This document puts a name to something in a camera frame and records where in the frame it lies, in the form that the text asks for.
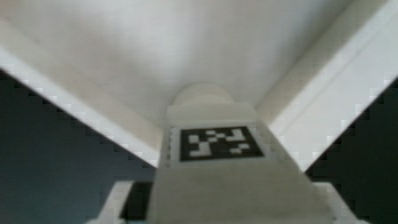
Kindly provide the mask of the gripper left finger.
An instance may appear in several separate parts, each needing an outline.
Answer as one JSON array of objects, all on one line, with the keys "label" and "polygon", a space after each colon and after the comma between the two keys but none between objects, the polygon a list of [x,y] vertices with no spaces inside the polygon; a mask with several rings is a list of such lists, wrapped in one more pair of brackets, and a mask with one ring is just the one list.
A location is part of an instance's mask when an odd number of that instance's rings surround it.
[{"label": "gripper left finger", "polygon": [[117,181],[97,217],[83,224],[145,224],[151,182]]}]

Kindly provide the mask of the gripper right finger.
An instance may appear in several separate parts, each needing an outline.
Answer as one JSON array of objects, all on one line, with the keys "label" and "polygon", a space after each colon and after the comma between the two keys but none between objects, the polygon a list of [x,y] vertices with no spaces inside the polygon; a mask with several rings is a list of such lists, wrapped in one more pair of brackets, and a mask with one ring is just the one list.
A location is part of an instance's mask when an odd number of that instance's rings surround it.
[{"label": "gripper right finger", "polygon": [[332,224],[371,224],[357,218],[332,184],[316,182],[314,186],[330,209]]}]

